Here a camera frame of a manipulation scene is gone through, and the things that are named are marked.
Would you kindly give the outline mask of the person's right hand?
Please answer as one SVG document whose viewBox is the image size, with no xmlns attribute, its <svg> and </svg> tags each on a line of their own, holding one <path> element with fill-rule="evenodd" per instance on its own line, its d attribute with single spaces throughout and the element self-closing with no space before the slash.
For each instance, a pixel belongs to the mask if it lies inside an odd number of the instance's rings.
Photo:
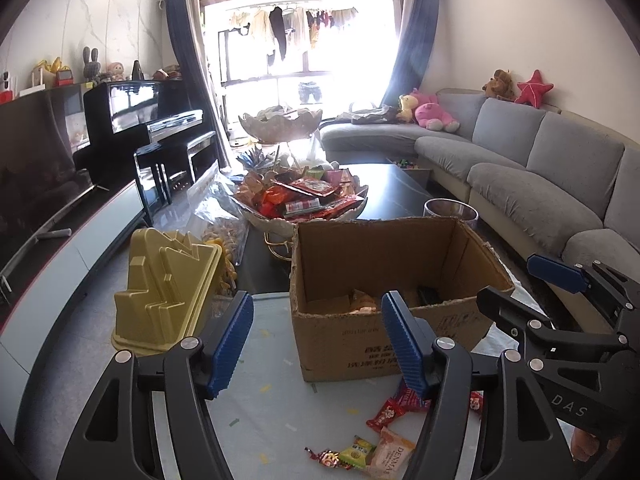
<svg viewBox="0 0 640 480">
<path fill-rule="evenodd" d="M 608 440 L 606 449 L 608 452 L 616 453 L 625 440 L 625 436 L 620 434 L 612 440 Z M 578 462 L 588 462 L 591 457 L 599 452 L 601 442 L 589 432 L 576 428 L 570 439 L 570 452 Z"/>
</svg>

